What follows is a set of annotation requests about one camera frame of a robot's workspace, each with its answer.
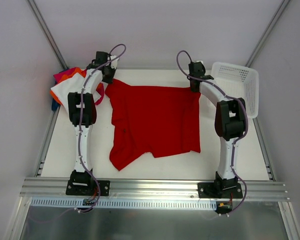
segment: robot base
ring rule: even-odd
[[[110,181],[98,180],[100,186],[100,196],[109,196]],[[98,192],[96,182],[85,172],[74,170],[66,186],[65,194],[71,196],[92,196]]]
[[[238,178],[222,179],[218,172],[215,173],[214,182],[199,182],[198,195],[201,199],[242,199],[243,193]]]

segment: metal frame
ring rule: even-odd
[[[62,56],[62,54],[58,48],[58,45],[56,44],[56,41],[55,41],[54,37],[52,36],[52,34],[46,24],[46,21],[45,21],[44,17],[42,16],[35,0],[26,0],[26,2],[29,4],[29,7],[30,7],[32,13],[34,14],[34,17],[36,18],[37,22],[39,23],[40,28],[42,29],[42,32],[44,33],[47,41],[49,42],[49,44],[56,56],[56,59],[59,61],[61,67],[64,70],[68,69],[68,65],[67,65],[64,57]]]
[[[66,196],[68,183],[64,177],[27,177],[20,196],[52,197]],[[118,199],[159,199],[159,200],[195,200],[198,201],[200,182],[211,180],[141,180],[141,179],[100,179],[110,181],[109,198]],[[247,181],[246,201],[289,202],[286,185],[276,181]]]
[[[32,197],[31,206],[56,208],[89,208],[86,198],[79,197]],[[98,209],[170,209],[170,210],[210,210],[217,209],[214,200],[165,200],[165,199],[119,199],[102,197],[96,203]]]
[[[40,13],[40,10],[35,0],[26,0],[29,4],[35,18],[37,19],[44,35],[51,45],[54,54],[56,55],[60,65],[63,69],[68,66],[62,57],[62,54],[51,35],[49,28]],[[262,50],[267,38],[274,29],[278,20],[286,10],[291,0],[283,0],[279,8],[272,17],[262,37],[254,48],[249,60],[246,63],[250,67],[258,53]],[[45,161],[49,144],[52,138],[55,123],[57,121],[58,112],[52,115],[50,125],[45,136],[43,146],[40,151],[37,173],[40,175],[40,169]],[[264,201],[264,202],[278,202],[282,219],[286,228],[289,239],[300,239],[300,229],[296,222],[294,211],[290,203],[290,198],[286,185],[283,182],[277,182],[276,173],[273,169],[272,160],[268,155],[267,146],[265,144],[262,130],[260,128],[258,119],[254,119],[256,133],[259,139],[261,151],[265,160],[266,167],[269,169],[270,179],[273,181],[248,181],[247,198],[246,201]],[[109,198],[118,200],[172,200],[172,201],[200,201],[198,196],[198,182],[211,182],[199,180],[140,180],[140,179],[107,179],[111,181]],[[10,227],[8,239],[19,239],[22,233],[28,208],[31,204],[32,197],[50,197],[58,196],[65,198],[67,178],[57,177],[28,177],[25,179],[20,196],[20,203],[15,216],[13,226]]]

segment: black bracket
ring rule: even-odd
[[[104,51],[97,51],[95,53],[95,59],[86,67],[86,69],[96,69],[102,64],[105,64],[111,59],[111,55]],[[112,84],[116,73],[116,69],[111,67],[111,63],[107,66],[103,66],[101,69],[103,78],[102,81],[107,84]]]
[[[202,64],[202,62],[190,62],[189,65],[189,75],[191,77],[202,79],[202,80],[213,80],[214,78],[211,75],[205,75],[206,74],[206,68]],[[200,81],[194,80],[190,77],[187,77],[187,79],[190,81],[190,88],[192,92],[198,93],[200,92]]]
[[[76,127],[80,122],[80,106],[81,95],[77,92],[69,92],[68,94],[68,110],[69,118],[72,124]],[[82,115],[82,125],[88,128],[90,125],[94,124],[97,120],[97,110],[95,106],[94,97],[91,93],[83,94],[83,115]]]
[[[197,186],[200,199],[242,199],[244,197],[237,177],[222,179],[218,172],[215,173],[213,182],[199,182]]]
[[[228,203],[225,204],[222,201],[217,201],[216,202],[215,212],[217,214],[228,214],[232,211],[232,209],[233,209],[232,204],[228,204]]]
[[[239,98],[246,108],[243,98]],[[214,129],[219,137],[229,141],[233,138],[241,137],[246,128],[244,110],[236,100],[219,101],[216,103]]]
[[[100,186],[100,196],[109,196],[110,181],[98,180]],[[71,196],[92,196],[95,191],[98,192],[96,182],[85,172],[74,170],[66,186],[65,194]]]

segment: black mounting plate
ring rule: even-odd
[[[110,181],[107,180],[98,180],[100,186],[100,196],[108,197],[110,190]],[[95,193],[95,188],[97,189],[97,184],[94,182],[93,187],[83,186],[83,185],[74,185],[68,181],[68,185],[65,190],[66,195],[71,196],[92,196]]]
[[[231,199],[231,193],[232,199],[242,199],[244,197],[240,183],[238,183],[236,187],[219,191],[217,194],[212,194],[215,192],[215,185],[213,182],[199,182],[197,186],[200,199]]]

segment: garment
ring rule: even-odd
[[[109,158],[119,171],[148,152],[155,158],[200,153],[200,93],[189,87],[130,86],[114,79],[105,94],[115,127]]]
[[[82,70],[79,67],[73,67],[73,68],[67,69],[65,71],[59,72],[57,74],[54,74],[53,76],[58,85],[66,80],[74,79],[75,74],[80,74],[82,77],[85,78],[87,75],[87,70],[86,69]],[[99,105],[105,96],[105,89],[104,89],[104,85],[102,83],[100,83],[97,86],[96,92],[97,92],[97,95],[101,96],[101,97],[96,96],[96,99],[98,99],[98,100],[96,100],[94,104]],[[50,94],[58,104],[62,105],[61,101],[58,99],[58,97],[52,90],[50,90]]]

